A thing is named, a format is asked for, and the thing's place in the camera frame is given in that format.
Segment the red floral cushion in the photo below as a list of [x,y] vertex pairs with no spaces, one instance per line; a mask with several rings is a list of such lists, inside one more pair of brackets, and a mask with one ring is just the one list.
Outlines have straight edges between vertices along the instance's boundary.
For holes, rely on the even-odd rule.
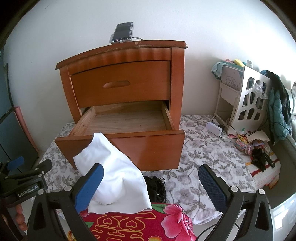
[[[80,215],[98,240],[195,241],[192,221],[180,206],[152,203],[152,208],[135,214],[89,214],[85,210]],[[68,240],[76,241],[71,231]]]

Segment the white power adapter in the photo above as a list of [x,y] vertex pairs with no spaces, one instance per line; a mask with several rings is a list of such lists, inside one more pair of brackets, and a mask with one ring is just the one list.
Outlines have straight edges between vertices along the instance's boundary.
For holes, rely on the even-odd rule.
[[210,121],[206,123],[205,127],[216,136],[220,136],[222,133],[222,129]]

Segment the metal screw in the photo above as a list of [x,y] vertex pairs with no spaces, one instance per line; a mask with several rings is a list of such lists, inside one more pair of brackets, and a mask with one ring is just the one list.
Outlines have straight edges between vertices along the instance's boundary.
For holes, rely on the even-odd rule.
[[44,190],[43,189],[39,189],[38,192],[37,192],[38,195],[41,195],[43,193],[44,193]]
[[232,186],[230,188],[230,190],[233,191],[233,192],[237,192],[239,189],[236,186]]
[[261,195],[264,195],[265,194],[265,191],[263,189],[259,189],[258,191]]
[[72,187],[71,187],[70,185],[65,186],[65,187],[64,187],[64,190],[65,190],[66,192],[71,191],[71,190],[72,190]]

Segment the white garment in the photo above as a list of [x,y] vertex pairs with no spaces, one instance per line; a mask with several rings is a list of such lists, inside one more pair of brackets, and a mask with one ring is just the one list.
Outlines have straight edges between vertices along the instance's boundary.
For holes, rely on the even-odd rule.
[[103,180],[89,203],[88,212],[137,213],[152,210],[142,173],[102,133],[95,133],[88,147],[73,159],[83,176],[95,163],[104,167]]

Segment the open drawer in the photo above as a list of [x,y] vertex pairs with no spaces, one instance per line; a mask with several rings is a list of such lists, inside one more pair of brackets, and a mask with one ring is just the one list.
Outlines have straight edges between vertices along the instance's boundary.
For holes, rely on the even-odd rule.
[[164,101],[90,107],[69,136],[55,142],[76,168],[73,157],[89,145],[97,132],[103,133],[141,171],[178,168],[185,133],[175,129]]

